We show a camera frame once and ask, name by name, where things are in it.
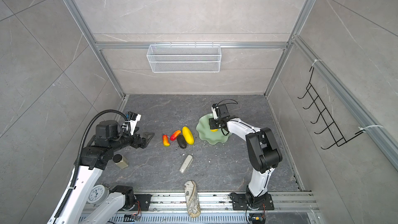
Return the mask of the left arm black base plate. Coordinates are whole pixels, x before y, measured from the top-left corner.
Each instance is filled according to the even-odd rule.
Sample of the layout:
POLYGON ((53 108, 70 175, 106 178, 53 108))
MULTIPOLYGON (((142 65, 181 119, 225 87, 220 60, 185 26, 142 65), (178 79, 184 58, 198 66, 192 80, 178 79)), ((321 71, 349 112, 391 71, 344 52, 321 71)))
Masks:
POLYGON ((123 206, 123 211, 138 211, 140 208, 141 211, 148 211, 151 203, 150 194, 141 194, 141 195, 127 195, 125 199, 125 205, 123 206))

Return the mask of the red orange fake mango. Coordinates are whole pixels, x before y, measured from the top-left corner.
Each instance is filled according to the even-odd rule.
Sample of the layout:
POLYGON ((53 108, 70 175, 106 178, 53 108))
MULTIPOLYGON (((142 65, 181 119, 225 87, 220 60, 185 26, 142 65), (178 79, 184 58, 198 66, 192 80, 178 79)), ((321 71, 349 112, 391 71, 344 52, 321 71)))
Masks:
POLYGON ((170 136, 170 140, 171 140, 171 141, 175 141, 175 140, 178 138, 179 135, 181 135, 181 131, 180 131, 180 130, 175 131, 175 132, 170 136))

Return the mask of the dark fake avocado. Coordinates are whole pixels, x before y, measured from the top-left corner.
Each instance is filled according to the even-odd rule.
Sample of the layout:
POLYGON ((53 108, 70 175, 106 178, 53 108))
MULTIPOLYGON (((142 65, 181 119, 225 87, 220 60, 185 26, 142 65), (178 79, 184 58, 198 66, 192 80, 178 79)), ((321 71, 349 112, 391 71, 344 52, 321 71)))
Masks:
POLYGON ((185 138, 184 138, 184 136, 182 134, 180 134, 177 137, 177 143, 178 143, 178 145, 179 145, 179 147, 181 149, 186 149, 187 148, 188 143, 186 142, 186 140, 185 140, 185 138))

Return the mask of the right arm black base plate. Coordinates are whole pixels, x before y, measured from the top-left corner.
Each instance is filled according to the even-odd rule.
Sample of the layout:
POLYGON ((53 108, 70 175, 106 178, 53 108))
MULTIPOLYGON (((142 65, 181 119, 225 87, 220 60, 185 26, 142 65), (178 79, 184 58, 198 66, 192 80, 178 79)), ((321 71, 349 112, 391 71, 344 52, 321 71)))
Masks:
POLYGON ((272 196, 269 193, 253 197, 249 192, 245 194, 233 192, 230 194, 230 199, 235 211, 246 209, 272 211, 275 209, 272 196))

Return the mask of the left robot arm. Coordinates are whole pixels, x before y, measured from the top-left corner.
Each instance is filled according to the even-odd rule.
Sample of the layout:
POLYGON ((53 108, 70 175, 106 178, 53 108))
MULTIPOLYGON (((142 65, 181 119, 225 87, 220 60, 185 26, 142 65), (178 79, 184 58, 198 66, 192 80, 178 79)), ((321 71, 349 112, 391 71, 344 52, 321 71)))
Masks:
MULTIPOLYGON (((115 120, 102 121, 95 127, 89 145, 80 147, 75 161, 70 185, 49 218, 50 224, 77 224, 89 200, 90 193, 114 157, 115 152, 126 147, 145 149, 154 133, 124 133, 115 120)), ((102 203, 86 219, 88 224, 105 224, 119 210, 138 208, 138 200, 131 186, 117 185, 106 191, 102 203)))

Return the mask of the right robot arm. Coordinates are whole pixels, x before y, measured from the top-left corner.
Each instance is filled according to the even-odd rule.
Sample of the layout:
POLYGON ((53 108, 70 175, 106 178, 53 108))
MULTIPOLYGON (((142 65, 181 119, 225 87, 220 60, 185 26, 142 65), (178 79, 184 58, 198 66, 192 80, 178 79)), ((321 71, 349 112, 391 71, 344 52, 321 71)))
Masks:
POLYGON ((243 203, 250 209, 273 209, 268 185, 272 173, 283 160, 282 153, 270 128, 257 128, 245 123, 240 118, 219 116, 209 119, 211 130, 220 129, 232 133, 246 141, 250 164, 253 167, 251 180, 246 187, 246 193, 231 194, 231 200, 243 203))

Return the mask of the yellow fake long fruit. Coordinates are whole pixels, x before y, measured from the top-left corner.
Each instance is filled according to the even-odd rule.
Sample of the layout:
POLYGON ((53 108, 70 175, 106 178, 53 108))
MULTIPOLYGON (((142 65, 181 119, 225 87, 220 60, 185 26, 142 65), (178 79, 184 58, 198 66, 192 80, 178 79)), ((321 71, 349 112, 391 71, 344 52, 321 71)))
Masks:
POLYGON ((189 145, 194 144, 193 134, 188 127, 183 127, 182 134, 183 134, 183 137, 184 137, 185 141, 187 142, 187 144, 189 144, 189 145))

